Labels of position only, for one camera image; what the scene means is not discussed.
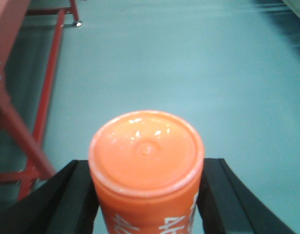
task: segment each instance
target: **floor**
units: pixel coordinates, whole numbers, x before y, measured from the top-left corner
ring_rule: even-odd
[[[33,6],[58,4],[34,1]],[[44,150],[57,170],[87,159],[95,131],[120,114],[164,110],[200,133],[300,234],[300,20],[280,0],[78,1],[66,19]],[[32,128],[53,17],[27,17],[8,63],[13,103]],[[0,131],[0,171],[25,157]],[[18,186],[0,186],[0,203]],[[101,214],[95,234],[106,234]],[[202,234],[196,216],[193,234]]]

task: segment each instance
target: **red metal frame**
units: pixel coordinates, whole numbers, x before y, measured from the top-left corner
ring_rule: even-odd
[[[5,30],[4,27],[11,27],[8,28],[11,35],[8,34],[8,32],[6,35],[0,35],[0,74],[2,76],[0,81],[0,128],[6,129],[27,155],[25,170],[20,172],[0,173],[0,184],[20,181],[21,184],[18,199],[22,199],[30,193],[37,179],[49,179],[55,174],[55,169],[42,151],[41,145],[47,122],[48,108],[60,51],[64,18],[66,14],[73,14],[74,20],[79,20],[75,0],[70,0],[70,4],[71,7],[66,8],[27,11],[27,15],[58,15],[35,126],[33,134],[31,135],[10,102],[10,97],[5,89],[4,74],[4,66],[29,5],[29,0],[0,0],[0,33]],[[17,12],[15,17],[12,17],[13,11]]]

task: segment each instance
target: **orange spray can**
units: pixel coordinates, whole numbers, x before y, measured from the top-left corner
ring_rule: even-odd
[[[175,115],[136,111],[102,126],[89,167],[109,234],[190,234],[203,160],[198,132]]]

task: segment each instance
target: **can lid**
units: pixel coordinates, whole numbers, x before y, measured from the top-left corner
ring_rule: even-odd
[[[201,172],[204,146],[185,120],[160,111],[119,116],[94,135],[91,175],[117,194],[152,197],[185,186]]]

